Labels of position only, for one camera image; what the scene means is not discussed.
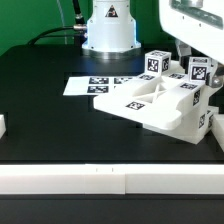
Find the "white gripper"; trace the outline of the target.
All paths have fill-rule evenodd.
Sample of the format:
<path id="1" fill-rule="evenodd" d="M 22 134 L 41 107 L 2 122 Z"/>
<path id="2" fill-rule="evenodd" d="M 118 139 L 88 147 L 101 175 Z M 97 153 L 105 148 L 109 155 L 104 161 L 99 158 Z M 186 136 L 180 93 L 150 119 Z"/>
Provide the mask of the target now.
<path id="1" fill-rule="evenodd" d="M 193 2 L 202 2 L 202 6 L 189 7 L 181 0 L 159 0 L 160 23 L 165 32 L 177 38 L 179 64 L 184 70 L 188 69 L 191 47 L 213 58 L 206 85 L 220 88 L 224 78 L 224 0 Z"/>

